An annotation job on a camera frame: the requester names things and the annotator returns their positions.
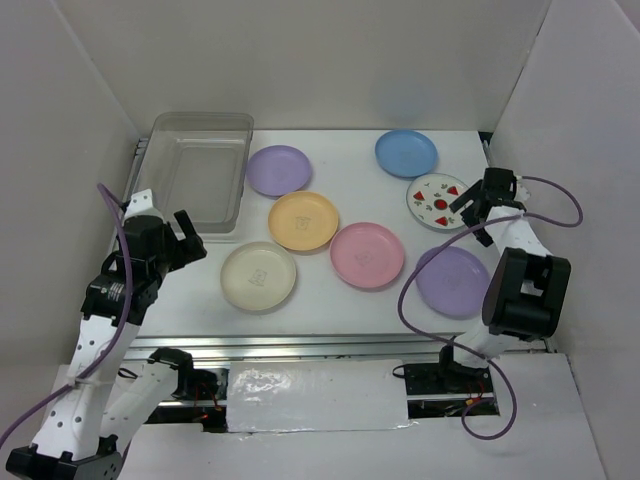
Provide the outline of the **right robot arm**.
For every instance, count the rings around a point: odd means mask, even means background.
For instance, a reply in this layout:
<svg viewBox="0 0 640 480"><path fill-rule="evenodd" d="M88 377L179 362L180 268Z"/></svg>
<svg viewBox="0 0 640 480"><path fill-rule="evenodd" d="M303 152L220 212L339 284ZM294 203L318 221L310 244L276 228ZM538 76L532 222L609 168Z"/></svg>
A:
<svg viewBox="0 0 640 480"><path fill-rule="evenodd" d="M483 377L488 362L515 343L547 339L557 329L571 264L534 233L529 221L539 216L517 198L518 180L511 170L489 167L451 207L481 245L497 248L500 259L480 322L440 351L435 378L446 391Z"/></svg>

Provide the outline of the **cream plate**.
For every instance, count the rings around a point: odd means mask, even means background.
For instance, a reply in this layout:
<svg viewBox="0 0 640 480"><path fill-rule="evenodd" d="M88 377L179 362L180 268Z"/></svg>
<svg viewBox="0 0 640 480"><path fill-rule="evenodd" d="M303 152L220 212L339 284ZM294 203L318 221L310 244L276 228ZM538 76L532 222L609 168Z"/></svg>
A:
<svg viewBox="0 0 640 480"><path fill-rule="evenodd" d="M293 257L270 242L251 242L236 248L220 269L224 298L248 312L278 307L292 293L296 280Z"/></svg>

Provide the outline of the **pink plate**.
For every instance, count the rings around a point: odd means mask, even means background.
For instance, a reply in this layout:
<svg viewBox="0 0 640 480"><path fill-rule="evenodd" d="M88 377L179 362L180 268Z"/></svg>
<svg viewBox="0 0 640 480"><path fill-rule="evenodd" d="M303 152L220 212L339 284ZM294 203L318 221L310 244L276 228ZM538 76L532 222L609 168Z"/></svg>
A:
<svg viewBox="0 0 640 480"><path fill-rule="evenodd" d="M329 258L334 272L345 283L364 290L392 283L403 269L405 250L388 228L357 222L342 228L333 238Z"/></svg>

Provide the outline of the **orange plate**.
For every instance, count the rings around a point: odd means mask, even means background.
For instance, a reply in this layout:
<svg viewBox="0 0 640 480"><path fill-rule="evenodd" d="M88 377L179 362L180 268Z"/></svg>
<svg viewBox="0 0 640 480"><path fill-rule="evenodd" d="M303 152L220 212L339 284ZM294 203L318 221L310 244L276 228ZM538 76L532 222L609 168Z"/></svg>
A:
<svg viewBox="0 0 640 480"><path fill-rule="evenodd" d="M280 246L310 252L329 243L339 227L339 213L323 195L297 191L279 198L271 207L267 226Z"/></svg>

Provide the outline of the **purple plate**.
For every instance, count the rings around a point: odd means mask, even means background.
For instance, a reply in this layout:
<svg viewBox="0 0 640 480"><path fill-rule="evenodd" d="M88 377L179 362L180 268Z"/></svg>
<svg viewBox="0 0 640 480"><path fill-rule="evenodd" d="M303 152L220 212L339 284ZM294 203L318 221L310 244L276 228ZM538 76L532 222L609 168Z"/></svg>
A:
<svg viewBox="0 0 640 480"><path fill-rule="evenodd" d="M281 197L305 187L312 173L311 162L301 150L288 145L273 145L251 156L246 180L262 195Z"/></svg>
<svg viewBox="0 0 640 480"><path fill-rule="evenodd" d="M469 251L448 247L423 264L436 251L425 252L416 267L415 284L423 302L449 318L463 320L477 316L491 277L484 264Z"/></svg>

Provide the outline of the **white watermelon pattern plate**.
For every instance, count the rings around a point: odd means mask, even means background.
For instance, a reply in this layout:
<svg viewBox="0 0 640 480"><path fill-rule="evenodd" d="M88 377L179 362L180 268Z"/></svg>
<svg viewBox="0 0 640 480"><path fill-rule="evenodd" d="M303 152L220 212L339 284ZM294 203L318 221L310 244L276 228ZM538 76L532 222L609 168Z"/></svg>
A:
<svg viewBox="0 0 640 480"><path fill-rule="evenodd" d="M438 231L454 231L465 226L461 214L450 205L468 186L446 174L426 174L414 179L406 191L406 204L421 225Z"/></svg>

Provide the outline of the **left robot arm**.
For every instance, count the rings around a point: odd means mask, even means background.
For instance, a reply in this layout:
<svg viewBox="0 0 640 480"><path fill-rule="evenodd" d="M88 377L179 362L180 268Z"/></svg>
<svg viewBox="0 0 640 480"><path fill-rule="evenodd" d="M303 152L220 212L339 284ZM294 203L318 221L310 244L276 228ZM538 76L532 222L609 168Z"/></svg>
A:
<svg viewBox="0 0 640 480"><path fill-rule="evenodd" d="M76 348L65 383L27 410L1 438L42 409L49 414L31 443L13 449L6 470L19 479L116 479L131 441L166 398L189 397L197 374L190 354L157 349L116 400L121 364L166 276L207 252L186 211L175 213L176 236L152 190L120 202L98 187L115 220L118 247L88 285Z"/></svg>

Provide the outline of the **blue plate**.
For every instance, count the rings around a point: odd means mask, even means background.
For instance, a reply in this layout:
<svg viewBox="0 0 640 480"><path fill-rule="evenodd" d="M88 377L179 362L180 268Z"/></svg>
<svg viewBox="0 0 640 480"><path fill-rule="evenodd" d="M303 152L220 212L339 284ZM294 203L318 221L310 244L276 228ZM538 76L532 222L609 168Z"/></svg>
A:
<svg viewBox="0 0 640 480"><path fill-rule="evenodd" d="M439 161L435 144L413 130L384 133L374 147L378 165L399 178L416 178L430 173Z"/></svg>

